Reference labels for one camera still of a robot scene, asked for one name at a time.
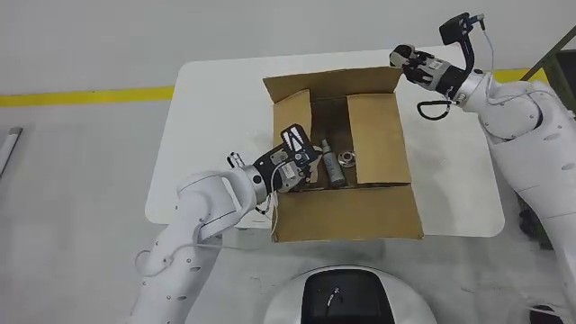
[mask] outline white table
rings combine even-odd
[[[458,47],[423,50],[464,66]],[[185,64],[166,119],[146,202],[147,218],[155,223],[171,221],[176,186],[190,173],[228,169],[226,156],[231,151],[252,163],[272,147],[272,101],[262,78],[386,66],[389,54],[389,50],[375,50]],[[504,227],[504,215],[490,153],[476,116],[453,108],[441,121],[420,118],[416,104],[438,99],[439,94],[404,77],[396,95],[424,233],[466,237],[498,234]],[[270,222],[252,212],[238,226],[270,228]]]

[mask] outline box flap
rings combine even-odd
[[[393,93],[401,71],[395,67],[365,67],[264,79],[274,103],[310,89],[311,100],[363,93]]]
[[[410,183],[396,96],[360,94],[347,100],[358,183]]]
[[[274,146],[282,144],[280,132],[294,123],[300,124],[308,137],[311,135],[312,109],[310,91],[302,90],[274,104]]]
[[[279,194],[278,241],[424,236],[411,186]]]

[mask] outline open cardboard box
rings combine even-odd
[[[278,194],[278,241],[423,237],[394,95],[400,75],[367,67],[264,79],[274,145],[299,123],[313,145],[326,139],[336,155],[356,154],[356,166],[343,168],[346,187],[331,188],[320,162],[308,191]]]

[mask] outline bottle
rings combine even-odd
[[[342,169],[338,163],[336,155],[332,152],[332,148],[328,144],[327,140],[322,141],[322,159],[324,160],[324,165],[326,166],[326,171],[328,172],[328,177],[332,186],[339,187],[346,184],[346,179],[344,174],[342,174]]]

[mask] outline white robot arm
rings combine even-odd
[[[176,215],[149,251],[129,323],[183,324],[220,253],[217,235],[269,194],[287,192],[310,178],[320,154],[303,128],[294,124],[282,138],[282,145],[254,165],[245,166],[232,153],[231,170],[191,175],[178,187]]]
[[[407,79],[437,91],[465,112],[478,113],[490,153],[510,186],[534,210],[550,238],[572,309],[576,309],[576,121],[554,90],[543,83],[501,85],[473,71],[468,33],[483,15],[464,13],[440,27],[444,44],[459,42],[466,69],[400,45],[391,64]],[[427,117],[437,120],[439,117]]]

